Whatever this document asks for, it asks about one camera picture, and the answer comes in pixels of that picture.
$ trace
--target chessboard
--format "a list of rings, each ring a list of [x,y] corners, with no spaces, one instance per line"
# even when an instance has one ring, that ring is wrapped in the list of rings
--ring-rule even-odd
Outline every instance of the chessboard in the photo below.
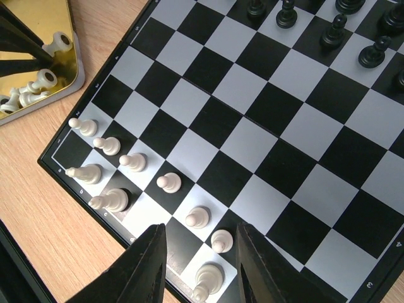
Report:
[[[39,164],[125,247],[166,224],[183,302],[209,262],[207,303],[240,302],[235,247],[211,248],[240,222],[334,302],[380,302],[404,265],[403,5],[264,4],[150,1]]]

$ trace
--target black pawn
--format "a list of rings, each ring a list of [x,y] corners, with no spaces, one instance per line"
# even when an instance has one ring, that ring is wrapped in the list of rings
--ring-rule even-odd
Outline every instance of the black pawn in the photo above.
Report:
[[[335,8],[342,14],[352,15],[357,13],[365,4],[365,0],[336,0]]]
[[[373,45],[367,46],[359,54],[358,60],[364,68],[375,68],[379,66],[385,58],[384,52],[391,43],[389,36],[379,37]]]
[[[276,14],[276,24],[281,28],[291,28],[297,20],[294,10],[295,0],[283,0],[282,9]]]
[[[339,47],[345,36],[344,28],[345,24],[347,24],[347,20],[344,14],[336,15],[331,26],[321,35],[321,45],[330,49]]]
[[[262,0],[250,0],[247,7],[248,16],[251,18],[259,18],[265,14],[266,5]]]

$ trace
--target white pawn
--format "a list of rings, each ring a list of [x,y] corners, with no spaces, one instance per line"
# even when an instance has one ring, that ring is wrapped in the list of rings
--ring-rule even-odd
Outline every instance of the white pawn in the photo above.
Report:
[[[81,121],[77,118],[71,118],[69,120],[69,126],[71,128],[79,129],[84,137],[92,137],[97,132],[97,123],[93,120]]]
[[[37,80],[35,82],[29,81],[27,86],[19,89],[20,93],[39,93],[43,88],[50,89],[57,84],[56,75],[49,69],[41,69],[37,73]]]
[[[169,172],[157,179],[157,186],[162,188],[166,193],[174,194],[181,187],[181,178],[173,172]]]
[[[141,172],[145,169],[146,158],[140,153],[132,155],[123,155],[119,158],[119,163],[122,166],[128,166],[133,172]]]
[[[196,272],[195,281],[193,297],[196,302],[204,302],[210,295],[220,290],[223,285],[223,275],[215,265],[206,264]]]
[[[84,167],[66,169],[65,174],[70,178],[77,178],[87,184],[96,184],[101,178],[101,169],[95,164]]]
[[[90,202],[88,202],[88,205],[95,210],[105,208],[112,213],[119,213],[127,207],[128,201],[128,195],[123,189],[114,188],[108,191],[105,196],[93,197]]]
[[[233,247],[233,237],[227,230],[220,229],[210,238],[215,253],[227,253]]]
[[[194,229],[202,229],[209,222],[209,213],[202,207],[196,207],[189,212],[185,218],[185,223]]]
[[[62,51],[68,52],[73,47],[70,39],[62,32],[56,32],[53,34],[53,41],[51,44],[44,44],[42,49],[46,51],[52,57],[55,56],[55,52]]]
[[[95,138],[93,144],[97,148],[101,148],[107,156],[116,155],[121,149],[121,143],[117,138],[109,137],[107,139]]]

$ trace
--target black chess piece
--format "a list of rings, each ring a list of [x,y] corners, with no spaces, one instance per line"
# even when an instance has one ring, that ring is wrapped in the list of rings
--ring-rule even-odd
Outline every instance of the black chess piece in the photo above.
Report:
[[[365,4],[365,0],[336,0],[335,8],[340,13],[352,15],[357,13]]]
[[[250,18],[259,18],[265,14],[266,5],[262,0],[250,0],[247,13]]]
[[[297,20],[297,13],[294,10],[295,0],[283,0],[282,9],[276,15],[276,24],[281,28],[291,28]]]
[[[380,27],[388,33],[400,33],[404,31],[404,4],[394,5],[386,11],[379,21]]]
[[[385,58],[384,52],[391,43],[389,36],[379,37],[373,45],[367,46],[361,50],[358,60],[364,68],[375,68],[379,66]]]
[[[321,35],[320,44],[330,49],[339,47],[345,36],[344,28],[347,20],[344,14],[336,15],[331,26]]]

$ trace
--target wooden surface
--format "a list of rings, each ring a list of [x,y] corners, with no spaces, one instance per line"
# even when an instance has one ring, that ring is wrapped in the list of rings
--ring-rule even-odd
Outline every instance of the wooden surface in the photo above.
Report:
[[[0,127],[0,216],[58,302],[99,276],[123,248],[37,159],[146,0],[71,0],[84,87]],[[168,292],[165,303],[177,301]],[[404,273],[383,303],[404,302]]]

